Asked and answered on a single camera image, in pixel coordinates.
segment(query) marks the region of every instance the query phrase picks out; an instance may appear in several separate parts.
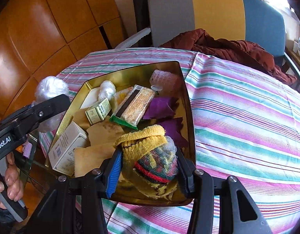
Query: purple cloth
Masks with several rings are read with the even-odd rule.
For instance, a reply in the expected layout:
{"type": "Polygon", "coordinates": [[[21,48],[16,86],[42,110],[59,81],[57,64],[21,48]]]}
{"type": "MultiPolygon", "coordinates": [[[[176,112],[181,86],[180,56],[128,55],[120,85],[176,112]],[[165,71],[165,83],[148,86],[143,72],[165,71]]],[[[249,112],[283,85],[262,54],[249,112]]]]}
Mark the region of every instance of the purple cloth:
{"type": "Polygon", "coordinates": [[[152,99],[143,119],[162,119],[173,117],[177,107],[177,97],[155,97],[152,99]]]}
{"type": "Polygon", "coordinates": [[[187,140],[183,138],[180,133],[180,130],[183,127],[182,117],[158,121],[157,124],[165,129],[165,135],[171,137],[177,147],[186,148],[189,146],[187,140]]]}

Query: barcode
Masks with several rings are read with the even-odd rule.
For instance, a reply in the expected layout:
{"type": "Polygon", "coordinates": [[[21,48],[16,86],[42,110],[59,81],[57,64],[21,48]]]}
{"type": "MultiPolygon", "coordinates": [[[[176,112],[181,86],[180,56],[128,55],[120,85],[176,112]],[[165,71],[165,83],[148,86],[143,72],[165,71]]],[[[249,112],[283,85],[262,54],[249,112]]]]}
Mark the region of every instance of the barcode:
{"type": "Polygon", "coordinates": [[[104,109],[104,107],[102,105],[99,105],[98,108],[99,108],[101,114],[105,113],[106,110],[104,109]]]}
{"type": "Polygon", "coordinates": [[[59,157],[59,156],[61,155],[60,147],[58,147],[58,148],[56,149],[56,151],[57,151],[57,157],[59,157]]]}

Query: chair backrest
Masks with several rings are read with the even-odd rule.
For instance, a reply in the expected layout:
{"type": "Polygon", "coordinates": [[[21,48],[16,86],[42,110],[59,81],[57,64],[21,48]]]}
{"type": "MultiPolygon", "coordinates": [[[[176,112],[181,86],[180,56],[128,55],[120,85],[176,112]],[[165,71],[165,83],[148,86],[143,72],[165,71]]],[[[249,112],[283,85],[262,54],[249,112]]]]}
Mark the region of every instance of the chair backrest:
{"type": "Polygon", "coordinates": [[[284,20],[261,0],[148,0],[148,5],[154,47],[181,32],[203,28],[215,39],[255,42],[282,65],[284,20]]]}

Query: chair armrest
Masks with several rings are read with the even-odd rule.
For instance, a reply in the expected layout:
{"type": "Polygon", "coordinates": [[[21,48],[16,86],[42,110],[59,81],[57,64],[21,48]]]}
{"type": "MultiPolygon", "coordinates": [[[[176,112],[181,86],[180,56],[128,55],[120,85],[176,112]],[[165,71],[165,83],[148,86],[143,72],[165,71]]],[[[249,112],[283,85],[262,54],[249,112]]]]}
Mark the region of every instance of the chair armrest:
{"type": "Polygon", "coordinates": [[[137,32],[133,36],[129,37],[128,39],[124,40],[122,43],[118,44],[114,49],[122,49],[122,48],[128,48],[137,43],[142,37],[148,35],[151,32],[151,29],[145,28],[141,31],[137,32]]]}
{"type": "Polygon", "coordinates": [[[284,59],[288,62],[288,64],[290,65],[290,68],[293,70],[294,74],[300,81],[300,71],[296,67],[295,63],[291,60],[291,58],[286,53],[284,53],[284,59]]]}

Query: striped tablecloth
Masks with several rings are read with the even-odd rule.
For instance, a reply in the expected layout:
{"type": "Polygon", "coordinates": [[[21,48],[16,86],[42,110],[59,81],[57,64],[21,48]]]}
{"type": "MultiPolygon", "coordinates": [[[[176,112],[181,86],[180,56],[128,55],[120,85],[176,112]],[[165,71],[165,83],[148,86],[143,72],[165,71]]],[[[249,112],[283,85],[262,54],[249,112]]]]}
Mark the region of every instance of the striped tablecloth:
{"type": "MultiPolygon", "coordinates": [[[[261,72],[191,51],[141,48],[94,52],[57,77],[73,99],[93,77],[141,64],[179,61],[196,131],[196,164],[210,175],[237,176],[273,233],[300,217],[300,94],[261,72]]],[[[44,153],[53,138],[41,134],[44,153]]],[[[104,200],[110,233],[186,233],[192,204],[142,207],[104,200]]],[[[213,233],[218,233],[215,197],[213,233]]]]}

